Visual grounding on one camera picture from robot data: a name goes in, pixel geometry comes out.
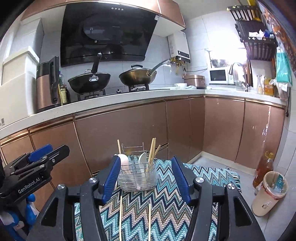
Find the chevron tablecloth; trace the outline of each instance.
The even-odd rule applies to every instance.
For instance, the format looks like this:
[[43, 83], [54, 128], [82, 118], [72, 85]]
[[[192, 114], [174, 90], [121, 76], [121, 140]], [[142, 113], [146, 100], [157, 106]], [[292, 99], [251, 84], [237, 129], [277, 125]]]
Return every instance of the chevron tablecloth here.
[[[184, 164], [211, 184], [225, 186], [233, 183], [240, 189], [239, 175], [228, 169], [216, 169]], [[100, 213], [109, 241], [119, 240], [119, 207], [122, 195], [122, 241], [148, 240], [148, 212], [151, 203], [151, 240], [182, 241], [185, 239], [192, 208], [183, 202], [173, 172], [171, 161], [157, 160], [159, 173], [157, 186], [146, 192], [127, 193], [115, 185], [110, 201], [100, 207]], [[213, 204], [209, 241], [215, 241], [218, 205]], [[79, 203], [75, 204], [75, 225], [77, 241], [83, 241]]]

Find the trash can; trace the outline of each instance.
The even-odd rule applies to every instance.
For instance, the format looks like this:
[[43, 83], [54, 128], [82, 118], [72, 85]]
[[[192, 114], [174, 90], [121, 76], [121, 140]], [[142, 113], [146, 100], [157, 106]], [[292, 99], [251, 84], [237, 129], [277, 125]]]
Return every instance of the trash can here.
[[[282, 177], [281, 192], [274, 189], [279, 175]], [[287, 181], [279, 172], [268, 172], [263, 178], [261, 188], [253, 200], [252, 211], [256, 216], [264, 216], [267, 214], [274, 205], [284, 197], [287, 193]]]

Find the metal wire utensil holder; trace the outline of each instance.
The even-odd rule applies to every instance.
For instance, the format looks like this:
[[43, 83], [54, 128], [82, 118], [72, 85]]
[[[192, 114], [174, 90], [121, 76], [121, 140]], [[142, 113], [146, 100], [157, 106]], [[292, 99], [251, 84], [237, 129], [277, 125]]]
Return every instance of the metal wire utensil holder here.
[[[152, 162], [148, 162], [149, 151], [144, 149], [144, 143], [142, 146], [125, 147], [121, 144], [122, 154], [128, 156], [128, 165], [121, 167], [118, 175], [118, 184], [123, 191], [136, 192], [147, 191], [157, 185], [158, 173], [155, 167], [155, 159]], [[141, 148], [142, 150], [126, 151], [126, 149], [132, 150], [135, 148]], [[146, 162], [139, 163], [140, 155], [145, 152], [147, 154]]]

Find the faucet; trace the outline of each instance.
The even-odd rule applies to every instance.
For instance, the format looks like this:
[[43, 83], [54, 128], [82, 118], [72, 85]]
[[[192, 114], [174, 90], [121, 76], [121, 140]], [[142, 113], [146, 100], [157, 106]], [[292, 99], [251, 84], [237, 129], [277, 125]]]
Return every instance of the faucet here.
[[244, 86], [244, 90], [248, 92], [247, 74], [244, 66], [241, 63], [238, 63], [238, 62], [233, 63], [230, 67], [229, 74], [233, 75], [233, 66], [235, 64], [237, 64], [238, 66], [241, 66], [244, 69], [244, 83], [242, 83], [242, 85]]

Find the range hood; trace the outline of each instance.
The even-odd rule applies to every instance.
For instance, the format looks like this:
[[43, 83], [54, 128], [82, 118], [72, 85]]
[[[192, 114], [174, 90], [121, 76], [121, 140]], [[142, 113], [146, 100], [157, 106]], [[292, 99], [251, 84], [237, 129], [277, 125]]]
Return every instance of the range hood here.
[[136, 7], [81, 2], [66, 6], [61, 66], [102, 61], [143, 61], [159, 16]]

